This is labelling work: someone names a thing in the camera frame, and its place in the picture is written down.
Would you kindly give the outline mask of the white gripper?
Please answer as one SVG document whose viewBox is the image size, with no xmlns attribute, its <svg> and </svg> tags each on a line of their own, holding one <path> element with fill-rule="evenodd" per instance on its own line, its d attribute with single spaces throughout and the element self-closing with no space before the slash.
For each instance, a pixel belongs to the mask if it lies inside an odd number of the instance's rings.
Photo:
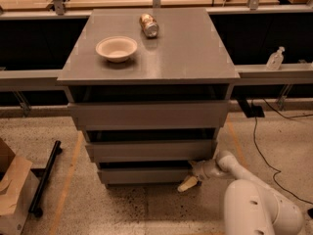
<svg viewBox="0 0 313 235">
<path fill-rule="evenodd" d="M 208 178 L 208 176 L 204 172 L 204 161 L 188 161 L 188 163 L 193 168 L 193 176 L 188 175 L 184 179 L 184 181 L 178 186 L 177 190 L 180 193 L 185 192 L 188 189 L 196 186 L 198 184 L 198 181 L 205 181 Z"/>
</svg>

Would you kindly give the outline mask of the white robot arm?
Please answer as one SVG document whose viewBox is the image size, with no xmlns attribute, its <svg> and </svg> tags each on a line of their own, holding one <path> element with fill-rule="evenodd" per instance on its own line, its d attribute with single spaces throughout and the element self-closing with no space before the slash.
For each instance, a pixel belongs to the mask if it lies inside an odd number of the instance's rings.
<svg viewBox="0 0 313 235">
<path fill-rule="evenodd" d="M 304 218 L 299 207 L 244 168 L 229 151 L 209 161 L 191 162 L 178 186 L 185 192 L 211 177 L 234 178 L 224 195 L 225 235 L 298 235 Z"/>
</svg>

